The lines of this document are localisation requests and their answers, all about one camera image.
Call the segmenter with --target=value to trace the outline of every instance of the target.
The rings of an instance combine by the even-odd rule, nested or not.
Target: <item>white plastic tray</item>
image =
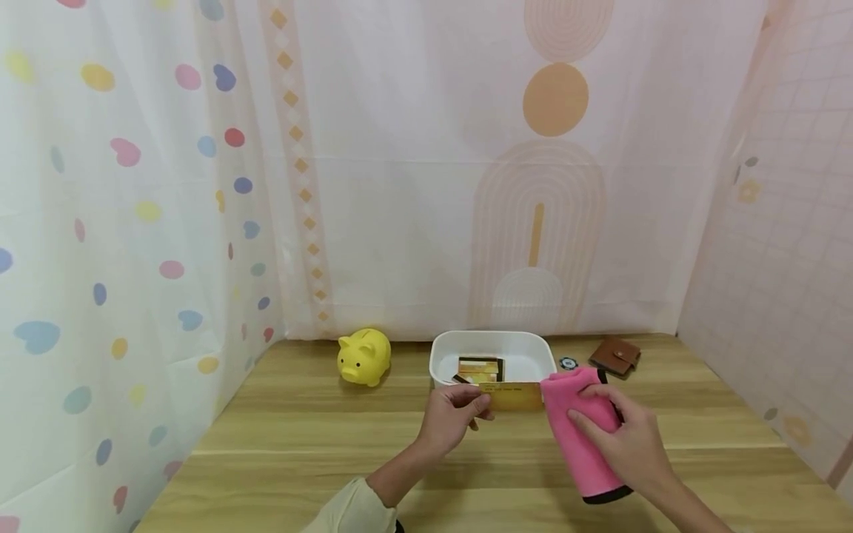
[[[504,381],[542,381],[557,371],[545,339],[521,331],[449,331],[432,342],[429,373],[435,386],[453,384],[459,355],[504,360]]]

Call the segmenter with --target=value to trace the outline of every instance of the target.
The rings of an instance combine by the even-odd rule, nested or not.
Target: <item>yellow piggy bank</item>
[[[378,330],[359,329],[338,339],[338,372],[350,383],[375,387],[391,366],[391,343]]]

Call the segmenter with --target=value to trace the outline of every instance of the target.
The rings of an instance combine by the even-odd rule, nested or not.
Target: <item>left hand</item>
[[[469,425],[478,430],[475,418],[495,419],[489,411],[490,402],[491,397],[476,385],[448,385],[432,391],[415,443],[438,458],[444,457],[462,442]]]

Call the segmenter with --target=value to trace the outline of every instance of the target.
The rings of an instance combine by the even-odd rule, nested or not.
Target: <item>piggy bank snout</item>
[[[342,368],[340,375],[347,381],[355,381],[358,379],[358,372],[355,368]]]

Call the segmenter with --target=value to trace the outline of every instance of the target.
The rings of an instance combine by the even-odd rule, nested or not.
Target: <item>poker chip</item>
[[[571,357],[563,357],[560,359],[560,366],[565,370],[574,370],[577,368],[577,361],[572,359]]]

